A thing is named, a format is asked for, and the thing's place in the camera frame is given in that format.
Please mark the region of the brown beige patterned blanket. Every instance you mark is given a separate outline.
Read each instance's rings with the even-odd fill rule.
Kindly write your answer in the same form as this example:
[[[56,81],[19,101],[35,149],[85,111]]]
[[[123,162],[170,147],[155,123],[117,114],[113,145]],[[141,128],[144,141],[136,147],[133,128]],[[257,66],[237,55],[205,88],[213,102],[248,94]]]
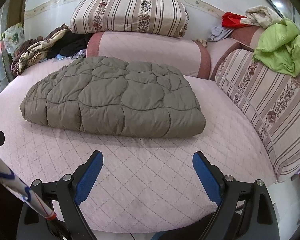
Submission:
[[[15,59],[11,64],[11,72],[14,76],[20,75],[26,68],[46,58],[50,48],[59,41],[70,29],[63,24],[56,28],[46,38],[37,37],[36,40],[25,41],[15,52]]]

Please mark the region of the pink rolled quilt right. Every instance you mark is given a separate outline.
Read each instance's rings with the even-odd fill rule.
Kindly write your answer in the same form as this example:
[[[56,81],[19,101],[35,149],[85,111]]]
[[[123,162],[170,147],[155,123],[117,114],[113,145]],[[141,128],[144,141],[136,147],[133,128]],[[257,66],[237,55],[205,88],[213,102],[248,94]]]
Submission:
[[[217,42],[208,42],[207,51],[210,54],[211,68],[209,80],[214,80],[217,70],[223,60],[234,50],[244,49],[254,51],[264,29],[257,26],[235,29],[229,37]]]

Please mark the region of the striped floral folded quilt back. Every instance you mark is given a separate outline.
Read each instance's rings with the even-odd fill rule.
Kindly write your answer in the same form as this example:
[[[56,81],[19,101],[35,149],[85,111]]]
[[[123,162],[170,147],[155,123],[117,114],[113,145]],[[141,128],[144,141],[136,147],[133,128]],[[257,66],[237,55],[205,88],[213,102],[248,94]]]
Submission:
[[[82,0],[70,19],[76,34],[124,31],[183,37],[189,15],[177,0]]]

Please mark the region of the striped floral folded quilt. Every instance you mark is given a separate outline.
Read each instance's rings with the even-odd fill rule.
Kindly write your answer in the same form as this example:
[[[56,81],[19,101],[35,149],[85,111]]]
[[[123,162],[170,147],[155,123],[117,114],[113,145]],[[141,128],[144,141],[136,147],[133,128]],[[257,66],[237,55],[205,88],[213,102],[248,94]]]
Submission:
[[[244,49],[232,51],[215,75],[218,87],[247,117],[269,155],[277,181],[300,169],[300,79],[272,71]]]
[[[183,37],[189,15],[177,0],[82,0],[70,19],[76,34],[124,31]]]

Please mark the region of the black clothes pile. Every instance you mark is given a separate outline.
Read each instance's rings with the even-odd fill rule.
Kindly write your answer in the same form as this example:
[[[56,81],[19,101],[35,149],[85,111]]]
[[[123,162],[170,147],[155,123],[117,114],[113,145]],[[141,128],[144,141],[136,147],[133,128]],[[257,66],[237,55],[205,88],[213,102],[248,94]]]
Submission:
[[[56,41],[47,52],[47,59],[52,59],[58,54],[71,57],[82,49],[86,49],[93,34],[75,34],[68,31],[64,36]]]

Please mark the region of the olive green hooded puffer jacket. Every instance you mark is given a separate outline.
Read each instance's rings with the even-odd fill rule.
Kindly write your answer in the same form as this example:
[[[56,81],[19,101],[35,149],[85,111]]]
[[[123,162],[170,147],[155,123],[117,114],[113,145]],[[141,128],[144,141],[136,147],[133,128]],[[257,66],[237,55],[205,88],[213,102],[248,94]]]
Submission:
[[[77,59],[33,85],[25,120],[59,129],[138,138],[187,138],[206,125],[181,71],[98,56]]]

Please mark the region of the lime green blanket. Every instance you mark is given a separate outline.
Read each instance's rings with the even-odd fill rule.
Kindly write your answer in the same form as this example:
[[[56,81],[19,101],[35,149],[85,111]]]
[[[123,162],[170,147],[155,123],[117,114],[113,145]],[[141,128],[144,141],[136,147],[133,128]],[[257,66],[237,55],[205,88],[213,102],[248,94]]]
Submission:
[[[300,29],[287,19],[268,27],[260,36],[253,59],[274,72],[300,74]]]

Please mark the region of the pink rolled quilt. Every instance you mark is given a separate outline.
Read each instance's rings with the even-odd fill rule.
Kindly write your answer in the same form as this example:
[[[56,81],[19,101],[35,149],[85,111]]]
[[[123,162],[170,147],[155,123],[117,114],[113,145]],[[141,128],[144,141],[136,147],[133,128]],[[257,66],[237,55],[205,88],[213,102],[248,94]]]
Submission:
[[[201,79],[210,75],[211,59],[198,41],[146,33],[105,31],[95,33],[87,46],[87,57],[115,57],[126,62],[166,64],[182,74]]]
[[[235,29],[229,37],[217,42],[208,42],[207,51],[210,54],[211,68],[209,80],[214,80],[217,70],[223,60],[234,50],[244,49],[254,51],[264,29],[257,26]]]

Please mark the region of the floral printed bag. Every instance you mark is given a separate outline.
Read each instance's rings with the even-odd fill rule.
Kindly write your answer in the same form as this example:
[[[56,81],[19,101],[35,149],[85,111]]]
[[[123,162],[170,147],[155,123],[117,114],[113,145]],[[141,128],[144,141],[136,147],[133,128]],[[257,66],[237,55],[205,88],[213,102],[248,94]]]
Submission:
[[[15,52],[25,41],[24,30],[21,22],[9,27],[2,33],[5,49],[8,54],[15,59]]]

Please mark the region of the striped floral folded quilt right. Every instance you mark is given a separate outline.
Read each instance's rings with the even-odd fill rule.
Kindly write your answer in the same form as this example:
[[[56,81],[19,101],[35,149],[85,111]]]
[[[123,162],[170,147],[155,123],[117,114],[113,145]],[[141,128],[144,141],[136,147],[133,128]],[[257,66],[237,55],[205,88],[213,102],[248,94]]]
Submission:
[[[244,49],[232,51],[215,75],[218,87],[247,117],[269,155],[277,181],[300,169],[300,79],[272,71]]]

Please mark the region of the red cloth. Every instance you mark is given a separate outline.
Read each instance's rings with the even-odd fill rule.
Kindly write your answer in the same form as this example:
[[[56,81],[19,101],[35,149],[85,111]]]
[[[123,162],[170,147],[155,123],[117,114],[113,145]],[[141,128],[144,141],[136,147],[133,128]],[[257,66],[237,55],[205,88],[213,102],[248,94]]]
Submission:
[[[241,19],[245,19],[245,16],[234,14],[232,12],[226,12],[222,16],[222,26],[230,29],[238,29],[250,26],[250,24],[244,24]]]

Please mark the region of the cream crumpled cloth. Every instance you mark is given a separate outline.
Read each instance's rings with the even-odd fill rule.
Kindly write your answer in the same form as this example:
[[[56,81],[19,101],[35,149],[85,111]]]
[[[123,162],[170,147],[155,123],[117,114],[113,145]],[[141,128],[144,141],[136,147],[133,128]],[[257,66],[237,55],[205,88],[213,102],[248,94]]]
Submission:
[[[267,29],[269,26],[280,23],[282,17],[269,7],[258,5],[250,7],[245,11],[245,18],[240,20],[241,24],[254,25]]]

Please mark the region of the grey-blue garment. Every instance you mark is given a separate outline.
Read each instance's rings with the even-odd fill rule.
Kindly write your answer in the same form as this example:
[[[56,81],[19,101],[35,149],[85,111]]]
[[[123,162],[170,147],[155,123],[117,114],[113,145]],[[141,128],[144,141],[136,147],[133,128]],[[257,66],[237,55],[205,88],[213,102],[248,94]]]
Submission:
[[[217,42],[220,40],[223,40],[231,35],[231,33],[234,31],[233,28],[226,28],[223,27],[221,24],[217,25],[210,30],[210,34],[207,38],[209,42]]]

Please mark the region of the pink rolled quilt back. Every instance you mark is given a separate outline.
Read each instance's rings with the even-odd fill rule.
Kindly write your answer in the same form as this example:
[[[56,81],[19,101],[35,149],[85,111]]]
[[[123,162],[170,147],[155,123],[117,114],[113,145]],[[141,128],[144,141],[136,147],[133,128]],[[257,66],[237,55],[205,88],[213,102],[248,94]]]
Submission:
[[[182,74],[201,79],[210,75],[211,59],[198,41],[146,33],[105,31],[95,33],[87,46],[87,57],[115,57],[126,62],[166,64]]]

